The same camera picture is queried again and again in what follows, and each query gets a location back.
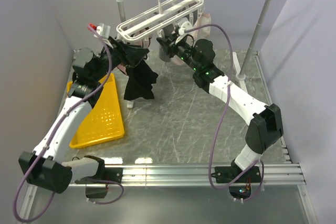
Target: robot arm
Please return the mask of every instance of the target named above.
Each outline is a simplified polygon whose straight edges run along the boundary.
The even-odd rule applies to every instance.
[[[175,34],[157,38],[163,50],[172,58],[177,55],[195,72],[195,83],[205,92],[227,101],[227,86],[230,85],[229,106],[237,112],[248,125],[246,145],[233,161],[233,178],[258,160],[265,150],[283,135],[281,112],[278,106],[251,97],[237,85],[228,80],[214,64],[213,44],[207,39],[199,39],[194,46],[186,42],[186,37]]]
[[[135,67],[149,52],[148,49],[126,45],[122,41],[112,38],[107,38],[107,40],[109,41],[113,66],[123,64],[127,67]],[[87,101],[78,105],[69,114],[66,114],[65,118],[63,118],[64,114],[68,113],[69,109],[85,96],[96,90],[100,85],[99,80],[106,75],[109,68],[107,54],[98,57],[89,48],[78,50],[74,58],[73,84],[70,87],[60,115],[33,152],[23,152],[19,158],[19,164],[25,174],[36,158],[41,155],[29,173],[27,182],[56,193],[62,193],[71,181],[83,177],[94,176],[94,178],[99,179],[104,171],[104,160],[93,156],[86,156],[78,161],[62,163],[71,139],[81,122],[96,105],[102,89],[98,92],[96,91]],[[55,129],[57,129],[56,134],[49,146],[47,146],[47,141]]]

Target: table surface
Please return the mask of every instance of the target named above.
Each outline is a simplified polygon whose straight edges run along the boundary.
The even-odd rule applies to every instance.
[[[244,51],[237,52],[240,65],[244,56]],[[247,91],[268,103],[255,57],[246,71]],[[216,51],[214,62],[228,73],[228,51]],[[187,65],[164,63],[158,58],[158,51],[150,52],[147,63],[159,74],[157,83],[153,85],[155,99],[136,99],[132,109],[128,109],[123,100],[128,77],[119,70],[114,71],[124,138],[84,149],[70,149],[65,161],[74,156],[93,155],[104,158],[109,164],[208,162],[209,147],[225,103],[197,87],[192,78],[193,70]],[[231,162],[235,159],[245,145],[246,131],[244,120],[229,108],[219,131],[214,161]],[[281,142],[267,149],[262,159],[267,163],[284,162]]]

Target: metal bracket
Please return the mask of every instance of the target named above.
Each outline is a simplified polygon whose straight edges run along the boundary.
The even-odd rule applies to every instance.
[[[236,177],[236,174],[232,172],[232,167],[230,166],[216,166],[215,172],[211,174],[213,178],[216,179],[218,184],[229,183],[232,179]],[[251,183],[260,183],[261,175],[259,167],[252,167],[246,174],[240,177],[235,183],[246,183],[246,180],[250,178]]]
[[[214,166],[231,167],[230,163],[217,163]],[[209,186],[207,164],[178,165],[108,165],[106,169],[123,168],[122,185],[124,187],[160,186]],[[305,185],[299,164],[265,164],[264,184],[268,185]],[[104,184],[70,184],[69,187],[104,187]]]
[[[109,180],[121,183],[123,168],[106,168],[101,178],[102,180]],[[85,178],[75,181],[75,184],[96,184]],[[85,187],[85,195],[88,199],[104,199],[108,192],[108,185],[105,187]]]

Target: metal pole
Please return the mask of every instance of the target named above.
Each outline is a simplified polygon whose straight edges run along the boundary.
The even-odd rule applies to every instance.
[[[248,63],[250,61],[250,58],[252,56],[252,52],[253,52],[255,43],[257,41],[261,25],[263,24],[265,15],[267,13],[267,9],[268,9],[270,1],[271,0],[265,0],[264,6],[262,7],[262,11],[261,11],[258,23],[257,23],[256,28],[254,30],[254,33],[252,35],[252,39],[251,39],[250,45],[249,45],[249,47],[247,49],[243,65],[241,66],[240,73],[236,75],[236,77],[237,77],[238,80],[245,80],[245,78],[246,78],[245,71],[246,71],[247,65],[248,65]]]
[[[121,22],[125,22],[126,14],[125,14],[124,2],[118,2],[118,10]]]
[[[125,8],[124,8],[124,0],[116,0],[118,3],[118,10],[119,10],[119,16],[121,22],[126,21],[126,14],[125,14]]]
[[[260,16],[259,16],[259,20],[258,20],[256,28],[253,32],[253,36],[252,36],[250,45],[247,49],[246,56],[245,56],[243,65],[241,67],[240,73],[236,74],[236,79],[239,80],[239,81],[245,80],[245,78],[246,78],[245,71],[246,71],[247,65],[250,61],[250,58],[252,56],[252,52],[253,52],[254,46],[256,44],[259,31],[260,31],[261,25],[263,24],[263,21],[264,21],[265,15],[267,13],[267,9],[268,9],[268,6],[269,6],[270,2],[271,2],[271,0],[265,0],[264,6],[262,7],[262,10],[261,10],[261,13],[260,13]]]

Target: white plastic hanger rack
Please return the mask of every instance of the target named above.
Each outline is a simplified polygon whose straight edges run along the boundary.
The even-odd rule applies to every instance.
[[[163,3],[157,0],[156,7],[120,23],[117,32],[127,42],[137,42],[196,10],[202,10],[203,5],[203,0],[167,0]]]

